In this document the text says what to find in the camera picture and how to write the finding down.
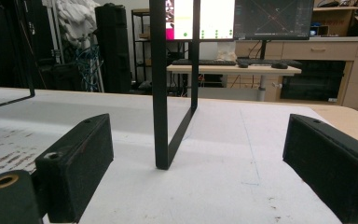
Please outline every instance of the white table surface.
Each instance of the white table surface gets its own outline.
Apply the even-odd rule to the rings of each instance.
[[[0,90],[1,100],[26,94]],[[171,138],[190,101],[168,105]],[[290,113],[322,119],[305,106],[199,99],[170,170],[161,171],[151,96],[36,91],[0,107],[0,173],[33,171],[38,154],[102,113],[115,158],[80,223],[339,223],[282,161]]]

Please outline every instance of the wall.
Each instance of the wall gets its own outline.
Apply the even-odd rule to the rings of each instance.
[[[94,0],[96,3],[104,5],[106,3],[113,3],[115,5],[123,5],[126,8],[127,13],[127,24],[128,24],[128,37],[129,37],[129,46],[130,46],[130,63],[131,71],[134,74],[134,64],[133,64],[133,48],[132,48],[132,24],[131,24],[131,11],[135,8],[149,8],[149,0]],[[217,44],[216,43],[202,43],[200,45],[200,58],[201,59],[214,59],[217,54]]]

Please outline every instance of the computer monitor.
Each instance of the computer monitor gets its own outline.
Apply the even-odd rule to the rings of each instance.
[[[313,0],[235,0],[234,38],[307,40]]]
[[[235,0],[201,0],[200,41],[232,41]],[[193,0],[166,0],[166,39],[193,38]]]

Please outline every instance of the rectangular frame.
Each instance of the rectangular frame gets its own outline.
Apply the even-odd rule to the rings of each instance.
[[[155,138],[156,166],[168,170],[182,142],[187,127],[198,106],[198,85],[191,86],[191,106],[168,143],[168,104],[167,104],[167,59],[165,36],[165,0],[149,0],[150,30],[153,78],[153,122]],[[193,39],[190,52],[192,64],[192,83],[198,83],[200,58],[200,0],[194,0]]]

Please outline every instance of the computer mouse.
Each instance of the computer mouse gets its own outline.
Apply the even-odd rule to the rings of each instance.
[[[240,68],[247,68],[248,66],[249,66],[248,63],[239,63],[238,64],[238,67],[240,67]]]
[[[271,68],[287,69],[287,63],[274,63]]]
[[[322,4],[318,7],[338,7],[339,6],[339,2],[331,2],[331,3],[326,3],[326,4]]]

